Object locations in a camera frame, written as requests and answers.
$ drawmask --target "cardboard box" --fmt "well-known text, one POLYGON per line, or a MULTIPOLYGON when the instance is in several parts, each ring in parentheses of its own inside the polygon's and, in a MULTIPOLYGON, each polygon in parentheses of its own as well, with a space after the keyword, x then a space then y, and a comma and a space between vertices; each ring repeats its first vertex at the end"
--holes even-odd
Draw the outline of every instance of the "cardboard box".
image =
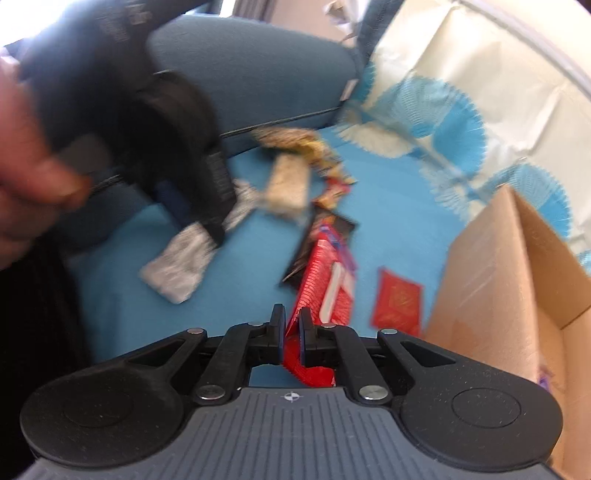
POLYGON ((509 186, 450 247, 424 338, 547 384, 564 417, 552 453, 565 478, 591 479, 591 280, 509 186))

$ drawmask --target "ribbed gray surface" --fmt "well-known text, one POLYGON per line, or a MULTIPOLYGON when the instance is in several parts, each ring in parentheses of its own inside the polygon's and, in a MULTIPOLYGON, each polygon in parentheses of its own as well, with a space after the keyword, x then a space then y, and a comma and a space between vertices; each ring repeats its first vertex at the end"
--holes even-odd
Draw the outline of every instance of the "ribbed gray surface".
POLYGON ((196 410, 167 448, 133 465, 76 471, 39 460, 22 480, 550 480, 542 466, 464 472, 415 449, 383 408, 352 403, 341 388, 244 388, 223 407, 196 410))

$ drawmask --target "sofa armrest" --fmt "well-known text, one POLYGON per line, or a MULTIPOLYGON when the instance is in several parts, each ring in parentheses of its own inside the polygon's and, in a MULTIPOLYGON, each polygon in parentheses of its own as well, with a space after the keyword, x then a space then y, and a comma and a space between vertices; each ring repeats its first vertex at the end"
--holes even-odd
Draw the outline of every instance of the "sofa armrest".
POLYGON ((268 24, 183 15, 150 38, 163 69, 176 70, 213 101, 230 155, 255 146, 245 133, 266 122, 330 124, 362 62, 332 41, 268 24))

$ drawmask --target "blue sofa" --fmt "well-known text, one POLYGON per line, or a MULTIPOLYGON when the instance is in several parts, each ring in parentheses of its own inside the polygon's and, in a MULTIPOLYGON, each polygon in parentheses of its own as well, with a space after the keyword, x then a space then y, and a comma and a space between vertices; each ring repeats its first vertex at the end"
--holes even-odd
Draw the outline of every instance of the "blue sofa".
MULTIPOLYGON (((331 128, 345 85, 360 78, 401 3, 373 0, 355 48, 209 15, 176 19, 157 31, 150 45, 163 68, 182 72, 212 99, 236 178, 265 188, 272 158, 256 147, 248 130, 271 121, 322 129, 343 157, 347 171, 359 180, 339 211, 359 222, 351 242, 359 264, 352 326, 362 335, 375 335, 369 319, 382 265, 424 286, 422 317, 427 320, 447 247, 463 228, 433 199, 418 173, 419 159, 371 154, 331 128)), ((322 187, 314 179, 310 194, 322 187)), ((79 230, 86 253, 72 262, 72 270, 97 361, 192 326, 221 335, 235 323, 266 320, 274 303, 283 303, 288 312, 294 303, 295 292, 278 283, 301 238, 301 225, 256 211, 231 233, 193 297, 174 305, 138 276, 176 233, 159 205, 149 205, 130 187, 116 186, 79 215, 87 222, 79 230)), ((259 367, 252 384, 294 381, 281 368, 259 367)))

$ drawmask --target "candy wrapper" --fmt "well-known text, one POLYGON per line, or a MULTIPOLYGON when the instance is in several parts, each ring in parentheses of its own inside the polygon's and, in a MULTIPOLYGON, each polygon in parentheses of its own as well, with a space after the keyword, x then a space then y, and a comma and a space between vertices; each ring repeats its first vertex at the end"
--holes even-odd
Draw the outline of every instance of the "candy wrapper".
POLYGON ((312 202, 327 210, 335 210, 342 197, 351 191, 351 185, 341 183, 338 180, 328 179, 326 190, 318 195, 312 202))
POLYGON ((318 240, 320 225, 323 223, 330 225, 344 244, 349 243, 349 237, 357 227, 357 224, 351 220, 315 205, 314 216, 308 224, 308 228, 291 259, 289 266, 283 274, 283 279, 281 280, 282 283, 287 283, 295 289, 300 288, 306 266, 308 265, 308 260, 310 259, 310 254, 318 240))
POLYGON ((265 191, 266 210, 289 219, 302 218, 308 206, 309 184, 308 162, 301 155, 279 153, 265 191))
POLYGON ((263 147, 289 150, 302 155, 321 177, 335 179, 345 185, 356 180, 345 173, 341 158, 314 130, 305 128, 260 127, 252 135, 263 147))
POLYGON ((338 233, 327 224, 319 228, 304 278, 287 323, 284 366, 311 387, 334 384, 330 368, 305 368, 300 363, 297 321, 300 309, 309 307, 315 325, 348 325, 353 309, 356 265, 338 233))
MULTIPOLYGON (((260 193, 243 180, 235 180, 236 205, 224 220, 226 232, 233 230, 257 206, 260 193)), ((172 303, 188 300, 201 283, 217 249, 200 223, 192 223, 174 236, 158 258, 139 276, 172 303)))

